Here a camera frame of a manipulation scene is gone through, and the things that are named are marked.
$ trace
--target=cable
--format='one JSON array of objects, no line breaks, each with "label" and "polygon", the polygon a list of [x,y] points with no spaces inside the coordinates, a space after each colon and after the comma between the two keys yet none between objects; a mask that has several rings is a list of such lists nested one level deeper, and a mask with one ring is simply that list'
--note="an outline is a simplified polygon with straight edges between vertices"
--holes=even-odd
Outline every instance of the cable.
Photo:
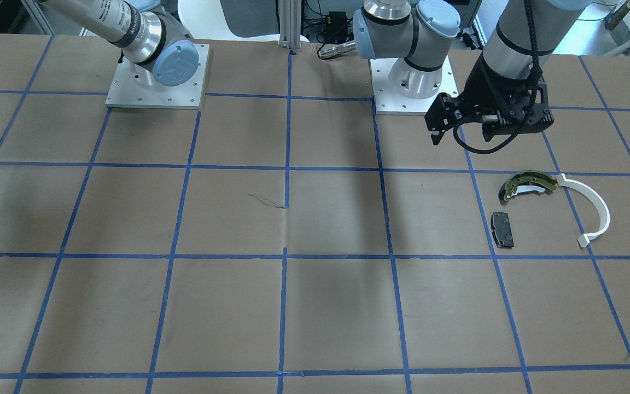
[{"label": "cable", "polygon": [[532,90],[532,94],[529,98],[529,105],[524,109],[524,118],[522,122],[517,127],[517,130],[510,135],[504,142],[500,145],[492,149],[475,149],[470,145],[463,142],[458,135],[458,129],[464,124],[468,123],[466,119],[462,119],[459,123],[453,126],[453,139],[463,147],[463,149],[468,150],[468,152],[473,154],[493,154],[498,150],[506,147],[512,140],[517,138],[517,135],[522,132],[522,129],[527,125],[528,120],[533,115],[533,107],[536,104],[536,95],[538,94],[538,82],[541,78],[541,74],[543,71],[541,70],[541,66],[538,63],[538,44],[536,40],[536,26],[534,24],[532,5],[530,4],[530,0],[524,0],[524,11],[527,13],[527,23],[529,27],[529,40],[532,43],[532,70],[529,72],[529,76],[527,78],[527,82],[529,82],[529,89]]}]

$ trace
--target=white chair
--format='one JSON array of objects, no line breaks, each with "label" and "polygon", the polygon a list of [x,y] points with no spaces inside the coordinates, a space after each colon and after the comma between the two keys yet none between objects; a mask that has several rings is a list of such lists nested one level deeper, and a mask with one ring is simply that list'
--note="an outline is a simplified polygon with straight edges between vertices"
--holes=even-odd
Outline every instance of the white chair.
[{"label": "white chair", "polygon": [[[207,40],[241,40],[242,42],[272,42],[278,34],[257,37],[239,37],[230,31],[220,0],[178,0],[179,19],[194,38]],[[300,36],[302,42],[307,38]]]}]

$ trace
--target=robotic arm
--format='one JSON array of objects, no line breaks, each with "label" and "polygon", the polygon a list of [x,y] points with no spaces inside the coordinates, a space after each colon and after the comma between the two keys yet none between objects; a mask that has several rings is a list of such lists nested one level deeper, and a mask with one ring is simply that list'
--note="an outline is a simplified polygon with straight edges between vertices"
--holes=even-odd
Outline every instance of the robotic arm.
[{"label": "robotic arm", "polygon": [[[440,68],[460,31],[457,11],[443,0],[365,0],[354,14],[354,42],[366,59],[399,57],[390,71],[393,87],[406,97],[436,97],[425,115],[432,142],[453,130],[458,144],[476,154],[502,149],[518,134],[553,124],[544,65],[591,0],[510,0],[473,67],[463,92],[437,92]],[[338,45],[323,55],[353,49]],[[458,136],[465,123],[482,123],[483,137],[510,135],[493,149],[474,149]]]},{"label": "robotic arm", "polygon": [[181,85],[198,69],[199,54],[187,40],[189,35],[182,24],[159,7],[141,12],[133,2],[123,0],[36,2],[122,48],[126,59],[146,69],[164,86]]}]

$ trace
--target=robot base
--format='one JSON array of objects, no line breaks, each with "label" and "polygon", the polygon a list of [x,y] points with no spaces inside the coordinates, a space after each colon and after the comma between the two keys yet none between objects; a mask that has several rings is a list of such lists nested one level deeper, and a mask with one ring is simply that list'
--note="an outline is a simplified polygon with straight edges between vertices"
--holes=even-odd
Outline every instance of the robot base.
[{"label": "robot base", "polygon": [[[371,62],[371,80],[373,81],[373,92],[376,98],[377,114],[385,115],[425,115],[429,107],[434,102],[437,94],[427,99],[412,99],[398,93],[390,82],[388,75],[390,69],[398,59],[374,59]],[[437,90],[446,92],[453,97],[458,95],[456,81],[453,79],[451,63],[448,57],[442,66],[442,83]]]},{"label": "robot base", "polygon": [[187,82],[171,88],[156,82],[150,72],[124,59],[115,69],[106,97],[107,107],[200,109],[210,45],[194,45],[200,56],[198,70]]}]

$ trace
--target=label on robot arm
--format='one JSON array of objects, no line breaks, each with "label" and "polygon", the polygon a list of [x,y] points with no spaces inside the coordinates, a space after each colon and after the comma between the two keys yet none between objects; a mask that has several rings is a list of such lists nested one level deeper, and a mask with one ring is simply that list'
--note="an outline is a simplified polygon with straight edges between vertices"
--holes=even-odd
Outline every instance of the label on robot arm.
[{"label": "label on robot arm", "polygon": [[103,25],[127,32],[132,23],[132,8],[121,0],[94,0],[88,15]]}]

